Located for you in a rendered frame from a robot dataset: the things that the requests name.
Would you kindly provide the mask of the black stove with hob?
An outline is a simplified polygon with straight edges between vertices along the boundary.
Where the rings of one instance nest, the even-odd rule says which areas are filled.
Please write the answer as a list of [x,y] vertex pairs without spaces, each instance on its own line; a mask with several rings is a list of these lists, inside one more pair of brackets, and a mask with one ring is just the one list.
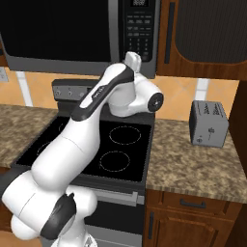
[[[30,168],[44,149],[64,130],[80,93],[88,93],[95,80],[56,79],[52,82],[59,112],[12,163]],[[71,182],[72,187],[87,187],[121,193],[137,192],[145,197],[154,114],[144,111],[124,118],[102,108],[99,122],[100,146],[93,161]],[[124,233],[86,224],[98,247],[142,247],[143,234]]]

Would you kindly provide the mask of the brown wooden drawer front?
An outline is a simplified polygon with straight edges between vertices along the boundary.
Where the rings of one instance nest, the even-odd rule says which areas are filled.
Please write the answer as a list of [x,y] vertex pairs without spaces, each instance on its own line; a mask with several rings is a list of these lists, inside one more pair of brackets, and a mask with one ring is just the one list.
[[[206,208],[181,206],[179,203],[179,199],[184,199],[186,202],[195,204],[206,202]],[[193,212],[233,221],[237,218],[238,213],[242,208],[241,203],[222,201],[191,195],[183,195],[172,192],[157,191],[152,189],[146,190],[146,202],[148,206],[154,206],[161,209]]]

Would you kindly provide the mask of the black microwave door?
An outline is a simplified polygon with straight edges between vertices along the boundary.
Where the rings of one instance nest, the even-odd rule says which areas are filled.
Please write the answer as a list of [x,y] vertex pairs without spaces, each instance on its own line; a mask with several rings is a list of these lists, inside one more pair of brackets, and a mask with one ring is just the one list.
[[11,70],[100,75],[121,60],[119,0],[0,0]]

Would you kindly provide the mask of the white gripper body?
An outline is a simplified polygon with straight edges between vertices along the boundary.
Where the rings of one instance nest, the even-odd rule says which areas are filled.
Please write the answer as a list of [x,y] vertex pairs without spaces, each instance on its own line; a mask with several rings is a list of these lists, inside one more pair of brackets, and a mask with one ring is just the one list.
[[139,72],[142,65],[141,57],[132,51],[128,51],[125,54],[124,63],[129,66],[135,72]]

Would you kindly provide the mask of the brown cupboard door dark panel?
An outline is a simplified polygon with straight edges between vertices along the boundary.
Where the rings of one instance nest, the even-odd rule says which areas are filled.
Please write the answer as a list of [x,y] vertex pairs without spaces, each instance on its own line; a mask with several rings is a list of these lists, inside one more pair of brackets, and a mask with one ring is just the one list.
[[[164,64],[171,2],[170,63]],[[157,73],[247,80],[247,0],[161,0]]]

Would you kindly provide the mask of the black steel microwave oven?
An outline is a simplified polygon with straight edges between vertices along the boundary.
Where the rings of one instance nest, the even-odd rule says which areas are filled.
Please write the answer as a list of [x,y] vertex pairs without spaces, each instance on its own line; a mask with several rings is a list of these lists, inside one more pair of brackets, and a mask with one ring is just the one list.
[[128,51],[142,59],[141,72],[155,76],[160,0],[119,0],[121,60]]

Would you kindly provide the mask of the black oven door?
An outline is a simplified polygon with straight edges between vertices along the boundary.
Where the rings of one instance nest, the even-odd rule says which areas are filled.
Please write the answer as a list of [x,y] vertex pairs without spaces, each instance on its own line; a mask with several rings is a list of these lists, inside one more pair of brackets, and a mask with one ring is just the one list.
[[123,206],[97,200],[95,212],[85,218],[85,223],[124,233],[142,234],[144,227],[145,204]]

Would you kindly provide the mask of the white wall outlet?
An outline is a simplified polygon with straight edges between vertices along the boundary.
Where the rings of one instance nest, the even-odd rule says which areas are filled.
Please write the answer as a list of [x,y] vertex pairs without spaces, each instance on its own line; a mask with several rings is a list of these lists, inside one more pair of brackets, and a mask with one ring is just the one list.
[[0,67],[0,81],[1,82],[8,82],[9,81],[4,67]]

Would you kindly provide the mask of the grey toaster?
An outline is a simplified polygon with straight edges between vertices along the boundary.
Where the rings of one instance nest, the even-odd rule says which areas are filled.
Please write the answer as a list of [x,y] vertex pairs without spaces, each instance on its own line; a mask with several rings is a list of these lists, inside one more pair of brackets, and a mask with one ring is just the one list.
[[192,145],[222,148],[229,122],[221,102],[193,100],[189,116]]

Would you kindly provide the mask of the brown wooden cupboard door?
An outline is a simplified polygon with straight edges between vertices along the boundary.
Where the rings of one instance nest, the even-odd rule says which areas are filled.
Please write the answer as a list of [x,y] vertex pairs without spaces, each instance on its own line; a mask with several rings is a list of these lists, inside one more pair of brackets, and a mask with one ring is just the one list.
[[[152,239],[148,239],[154,212]],[[144,247],[224,247],[234,221],[177,210],[146,207]]]

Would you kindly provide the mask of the tall brown wooden cupboard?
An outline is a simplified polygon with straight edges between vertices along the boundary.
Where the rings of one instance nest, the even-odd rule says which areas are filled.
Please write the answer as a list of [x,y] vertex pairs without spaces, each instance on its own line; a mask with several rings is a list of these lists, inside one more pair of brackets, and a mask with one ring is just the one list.
[[247,81],[238,84],[229,123],[238,163],[231,184],[236,219],[225,247],[247,247]]

